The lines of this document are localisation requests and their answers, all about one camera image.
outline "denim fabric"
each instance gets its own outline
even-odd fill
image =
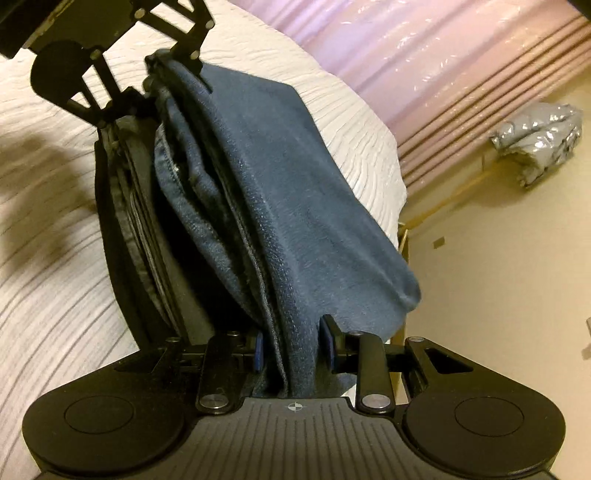
[[[197,249],[268,345],[255,393],[340,394],[319,358],[320,317],[383,340],[420,299],[406,263],[357,201],[297,92],[205,64],[147,58],[162,126],[155,170]]]

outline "crumpled plastic bag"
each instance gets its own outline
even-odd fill
[[[518,177],[529,187],[571,156],[582,135],[583,114],[571,105],[535,103],[503,122],[491,141],[500,155],[518,154],[523,165]]]

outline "pink curtain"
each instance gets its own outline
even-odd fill
[[[414,193],[591,64],[566,0],[233,0],[343,79],[396,136]]]

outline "floor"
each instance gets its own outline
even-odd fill
[[[528,192],[507,164],[412,232],[410,266],[423,301],[409,315],[406,335],[427,337],[553,400],[567,423],[553,472],[587,480],[591,73],[550,100],[589,113],[574,158]],[[420,202],[410,200],[407,217]]]

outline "bed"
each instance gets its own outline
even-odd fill
[[[406,191],[388,128],[292,40],[225,0],[207,4],[216,26],[202,59],[293,85],[355,195],[396,245]],[[122,86],[140,88],[144,56],[170,44],[138,24],[106,57]],[[38,472],[20,432],[33,400],[137,349],[103,253],[93,192],[96,131],[33,93],[33,58],[21,51],[0,60],[3,480]]]

